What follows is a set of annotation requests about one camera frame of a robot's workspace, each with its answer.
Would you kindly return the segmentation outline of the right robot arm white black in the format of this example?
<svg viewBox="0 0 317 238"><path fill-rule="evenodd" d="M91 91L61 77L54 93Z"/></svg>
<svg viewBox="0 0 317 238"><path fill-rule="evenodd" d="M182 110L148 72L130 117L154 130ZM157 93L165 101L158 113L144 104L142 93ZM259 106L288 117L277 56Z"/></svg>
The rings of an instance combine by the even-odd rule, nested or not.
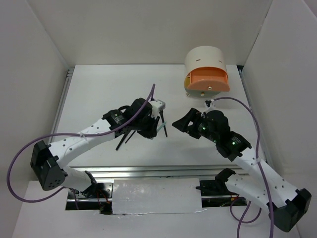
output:
<svg viewBox="0 0 317 238"><path fill-rule="evenodd" d="M248 182L231 169L224 169L216 176L215 187L219 193L230 191L258 205L268 212L274 225L283 232L291 231L307 213L311 193L290 184L269 164L256 158L255 149L242 135L231 130L223 112L212 110L201 113L191 108L172 126L195 139L204 137L212 141L221 156L259 182Z"/></svg>

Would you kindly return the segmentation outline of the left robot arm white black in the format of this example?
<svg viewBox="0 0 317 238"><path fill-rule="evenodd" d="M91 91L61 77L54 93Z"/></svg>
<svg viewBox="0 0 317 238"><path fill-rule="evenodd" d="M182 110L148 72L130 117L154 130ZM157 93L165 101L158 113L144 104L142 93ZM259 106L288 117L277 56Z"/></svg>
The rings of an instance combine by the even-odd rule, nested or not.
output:
<svg viewBox="0 0 317 238"><path fill-rule="evenodd" d="M130 106L122 106L104 114L88 128L60 141L46 144L39 141L34 145L31 168L44 191L59 186L73 188L85 197L93 197L101 184L89 171L78 171L69 163L92 148L118 137L126 138L133 131L152 139L157 135L160 116L165 102L143 98L136 99Z"/></svg>

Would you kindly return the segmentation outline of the round cream drawer organizer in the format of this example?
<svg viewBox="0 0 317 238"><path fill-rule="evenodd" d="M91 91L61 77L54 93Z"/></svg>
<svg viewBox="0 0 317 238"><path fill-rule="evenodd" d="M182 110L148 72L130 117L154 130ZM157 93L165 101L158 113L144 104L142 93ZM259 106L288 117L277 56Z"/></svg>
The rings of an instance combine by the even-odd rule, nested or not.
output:
<svg viewBox="0 0 317 238"><path fill-rule="evenodd" d="M230 91L222 51L213 46L193 48L185 57L184 89L188 97L213 97Z"/></svg>

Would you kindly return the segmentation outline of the mint green makeup spatula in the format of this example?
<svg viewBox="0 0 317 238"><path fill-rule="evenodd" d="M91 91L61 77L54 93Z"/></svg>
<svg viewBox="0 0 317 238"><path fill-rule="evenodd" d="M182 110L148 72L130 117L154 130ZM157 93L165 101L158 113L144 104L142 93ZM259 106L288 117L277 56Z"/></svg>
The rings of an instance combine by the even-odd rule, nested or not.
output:
<svg viewBox="0 0 317 238"><path fill-rule="evenodd" d="M164 128L165 125L166 125L166 122L163 122L161 125L159 125L159 126L157 127L157 133L158 133L162 128Z"/></svg>

